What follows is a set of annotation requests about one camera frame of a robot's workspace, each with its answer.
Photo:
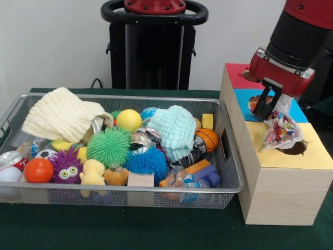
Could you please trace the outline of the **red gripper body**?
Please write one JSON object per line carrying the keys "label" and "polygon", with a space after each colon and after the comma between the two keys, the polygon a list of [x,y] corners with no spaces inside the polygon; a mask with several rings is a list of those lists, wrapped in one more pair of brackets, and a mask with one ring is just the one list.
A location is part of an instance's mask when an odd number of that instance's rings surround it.
{"label": "red gripper body", "polygon": [[277,62],[265,59],[264,52],[256,52],[251,60],[250,74],[257,80],[263,82],[269,79],[281,86],[282,92],[292,97],[300,96],[313,81],[315,70],[287,69]]}

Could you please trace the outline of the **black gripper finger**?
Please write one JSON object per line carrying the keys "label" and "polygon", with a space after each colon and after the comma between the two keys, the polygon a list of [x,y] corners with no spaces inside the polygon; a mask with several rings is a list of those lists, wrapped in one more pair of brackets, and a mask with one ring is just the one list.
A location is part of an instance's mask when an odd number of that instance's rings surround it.
{"label": "black gripper finger", "polygon": [[267,95],[267,97],[265,97],[264,99],[265,106],[263,108],[263,120],[267,120],[269,118],[280,96],[281,96],[281,91],[274,91],[273,96]]}
{"label": "black gripper finger", "polygon": [[266,108],[266,98],[268,96],[269,91],[270,91],[270,88],[265,87],[265,89],[263,90],[262,94],[260,95],[257,105],[253,111],[253,114],[260,119],[265,119],[267,116],[265,114],[265,108]]}

